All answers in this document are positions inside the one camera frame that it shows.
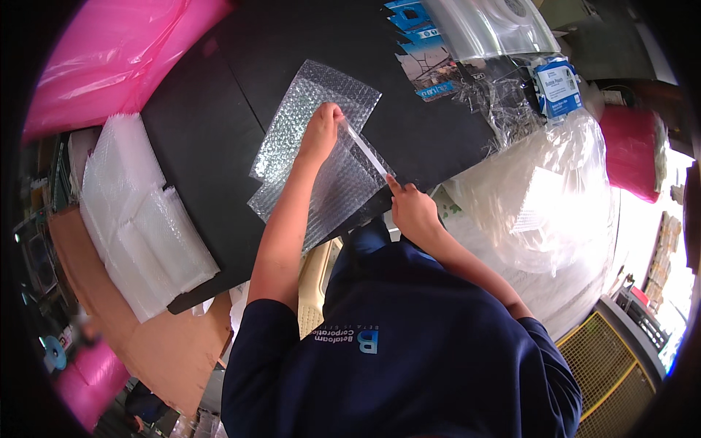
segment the black worktable surface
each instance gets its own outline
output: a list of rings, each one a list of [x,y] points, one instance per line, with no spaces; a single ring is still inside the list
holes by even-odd
[[[395,53],[383,1],[249,1],[173,68],[142,116],[163,173],[178,190],[221,272],[168,307],[186,310],[250,278],[264,223],[246,205],[250,166],[304,60],[382,92],[363,135],[400,182],[429,189],[484,157],[494,136],[450,97],[424,102]],[[330,238],[390,208],[387,187]]]

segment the hand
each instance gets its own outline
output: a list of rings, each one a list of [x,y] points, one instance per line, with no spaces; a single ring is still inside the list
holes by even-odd
[[[337,104],[322,103],[307,124],[294,162],[310,165],[318,170],[336,144],[339,121],[342,119],[343,113]]]
[[[392,175],[387,175],[392,190],[392,220],[404,236],[426,252],[445,230],[438,220],[433,199],[408,183],[404,188]]]
[[[139,432],[137,433],[141,433],[144,430],[144,421],[138,415],[135,415],[134,418],[136,419],[136,422],[139,425]]]

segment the bubble wrap pouch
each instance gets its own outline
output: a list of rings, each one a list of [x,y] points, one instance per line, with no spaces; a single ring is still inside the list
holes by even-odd
[[[81,194],[105,244],[119,224],[136,214],[146,195],[164,184],[141,116],[117,114],[107,119],[86,161]]]
[[[219,272],[175,188],[151,191],[133,221],[178,293],[192,290]]]
[[[107,274],[139,322],[163,312],[179,294],[134,224],[128,222],[117,230],[108,255]]]
[[[268,221],[290,175],[307,123],[319,105],[336,102],[348,124],[360,132],[379,98],[378,91],[340,71],[305,61],[280,103],[251,169],[251,176],[263,181],[248,201],[253,211]],[[385,170],[393,174],[377,151],[362,139]],[[339,127],[336,145],[314,182],[303,252],[316,246],[385,184],[348,131]]]
[[[379,91],[338,70],[305,61],[273,117],[250,176],[261,182],[284,185],[307,123],[319,105],[336,102],[348,124],[360,132],[380,96]]]

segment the cardboard sheet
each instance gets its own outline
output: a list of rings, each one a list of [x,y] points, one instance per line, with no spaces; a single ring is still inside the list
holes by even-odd
[[[49,220],[66,277],[78,301],[129,372],[178,412],[193,416],[231,331],[228,294],[206,315],[168,311],[139,324],[109,279],[77,207]]]

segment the yellow metal grate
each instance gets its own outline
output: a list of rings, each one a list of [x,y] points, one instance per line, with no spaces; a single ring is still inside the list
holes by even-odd
[[[598,312],[560,344],[559,349],[582,389],[583,413],[597,404],[636,362]]]
[[[654,395],[639,363],[611,395],[580,423],[575,438],[618,438],[633,426]]]

